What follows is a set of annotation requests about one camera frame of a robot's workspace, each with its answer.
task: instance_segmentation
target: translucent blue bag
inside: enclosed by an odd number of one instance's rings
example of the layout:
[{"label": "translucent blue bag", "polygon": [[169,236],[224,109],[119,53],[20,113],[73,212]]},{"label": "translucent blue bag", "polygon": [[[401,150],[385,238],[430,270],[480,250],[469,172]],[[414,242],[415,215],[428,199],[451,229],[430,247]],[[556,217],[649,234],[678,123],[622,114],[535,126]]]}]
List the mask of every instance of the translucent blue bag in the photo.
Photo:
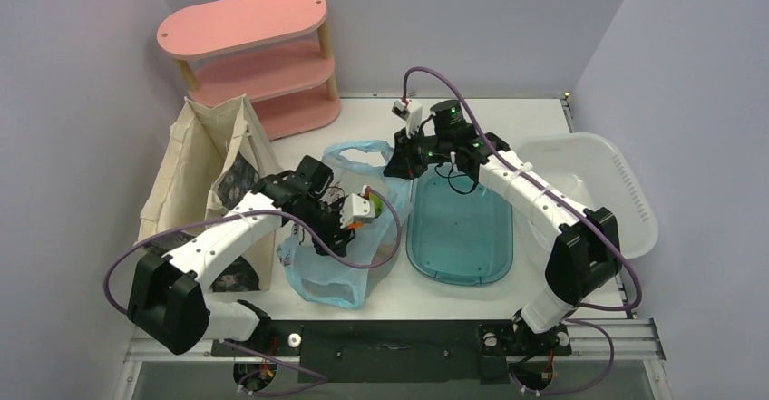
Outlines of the translucent blue bag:
[{"label": "translucent blue bag", "polygon": [[[386,141],[349,141],[329,146],[321,161],[334,171],[334,181],[324,200],[359,193],[364,185],[369,185],[393,204],[404,225],[411,210],[410,181],[386,178],[384,166],[352,161],[342,155],[345,151],[377,153],[384,162],[393,155],[393,148]],[[383,207],[382,215],[356,231],[355,239],[347,245],[346,260],[371,264],[385,259],[392,253],[395,235],[393,214]],[[405,230],[401,236],[401,246],[404,245]],[[396,255],[378,268],[350,268],[329,256],[318,255],[311,238],[297,226],[292,236],[280,244],[277,253],[286,269],[288,283],[304,300],[353,309],[363,305],[365,297],[390,272],[397,258]]]}]

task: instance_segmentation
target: shelf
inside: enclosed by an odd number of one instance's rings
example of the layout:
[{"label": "shelf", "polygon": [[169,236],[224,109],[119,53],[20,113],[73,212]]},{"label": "shelf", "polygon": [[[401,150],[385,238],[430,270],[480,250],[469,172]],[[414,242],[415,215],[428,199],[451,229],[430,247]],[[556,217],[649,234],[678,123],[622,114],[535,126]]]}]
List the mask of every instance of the shelf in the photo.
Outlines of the shelf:
[{"label": "shelf", "polygon": [[158,43],[170,56],[199,60],[315,31],[325,20],[326,0],[220,0],[170,15]]},{"label": "shelf", "polygon": [[334,58],[323,58],[318,42],[297,41],[204,64],[190,97],[209,107],[243,93],[258,102],[316,87],[332,74]]},{"label": "shelf", "polygon": [[328,99],[325,84],[254,103],[254,111],[270,140],[328,125],[341,109],[339,99]]}]

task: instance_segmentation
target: white bin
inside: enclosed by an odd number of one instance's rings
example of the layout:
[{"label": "white bin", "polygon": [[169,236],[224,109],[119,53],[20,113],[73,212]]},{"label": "white bin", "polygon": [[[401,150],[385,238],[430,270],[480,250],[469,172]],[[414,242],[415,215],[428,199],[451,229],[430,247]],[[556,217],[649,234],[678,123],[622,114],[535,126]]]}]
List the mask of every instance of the white bin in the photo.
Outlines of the white bin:
[{"label": "white bin", "polygon": [[542,178],[572,199],[617,217],[619,246],[627,259],[657,243],[657,219],[617,146],[590,133],[532,138],[514,150]]}]

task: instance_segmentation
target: white wall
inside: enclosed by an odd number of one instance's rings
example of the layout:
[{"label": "white wall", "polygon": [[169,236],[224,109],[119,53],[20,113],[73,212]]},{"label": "white wall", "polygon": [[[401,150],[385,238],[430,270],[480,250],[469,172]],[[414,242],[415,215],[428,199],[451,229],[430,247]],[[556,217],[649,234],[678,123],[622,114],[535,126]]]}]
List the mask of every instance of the white wall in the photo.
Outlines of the white wall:
[{"label": "white wall", "polygon": [[[0,389],[111,398],[131,323],[101,292],[180,108],[163,0],[0,0]],[[120,271],[119,299],[127,300]]]},{"label": "white wall", "polygon": [[[172,10],[213,0],[167,0]],[[342,91],[397,91],[415,64],[472,96],[570,91],[622,0],[327,0]],[[446,94],[414,77],[421,93]]]},{"label": "white wall", "polygon": [[767,398],[769,0],[625,0],[573,93],[659,219],[635,262],[677,400]]}]

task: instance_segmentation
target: robotic arm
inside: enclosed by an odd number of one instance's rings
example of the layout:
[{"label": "robotic arm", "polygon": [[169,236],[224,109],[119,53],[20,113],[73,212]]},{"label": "robotic arm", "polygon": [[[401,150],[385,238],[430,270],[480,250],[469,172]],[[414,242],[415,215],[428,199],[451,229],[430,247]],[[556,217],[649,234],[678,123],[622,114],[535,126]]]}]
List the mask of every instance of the robotic arm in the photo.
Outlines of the robotic arm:
[{"label": "robotic arm", "polygon": [[[517,165],[519,170],[509,170],[493,156],[473,125],[464,120],[459,102],[436,104],[424,122],[422,105],[416,101],[396,101],[393,113],[405,120],[406,127],[395,134],[395,151],[384,169],[385,176],[414,179],[422,175],[428,165],[449,163],[452,171],[463,172],[473,182],[507,200],[540,232],[540,243],[550,248],[547,257],[533,259],[535,265],[544,270],[544,281],[536,297],[514,318],[516,337],[520,341],[528,341],[530,338],[526,336],[553,332],[584,297],[617,275],[621,265],[607,247],[579,218],[522,178],[521,173],[528,172],[542,186],[550,186],[531,171],[531,164],[524,163],[507,143],[487,132],[487,138],[502,158]],[[426,136],[423,127],[430,120],[433,120],[435,135]],[[584,212],[588,220],[619,247],[617,219],[609,210],[592,211],[553,188],[550,191],[575,210]]]},{"label": "robotic arm", "polygon": [[[245,301],[206,301],[204,291],[246,249],[286,224],[286,213],[302,219],[338,256],[345,256],[355,237],[350,225],[371,222],[376,208],[358,194],[323,201],[332,179],[330,168],[306,156],[295,171],[260,180],[228,216],[262,213],[209,228],[162,257],[145,255],[133,277],[128,319],[177,355],[201,339],[250,339],[267,314]],[[318,254],[326,254],[315,245]]]}]

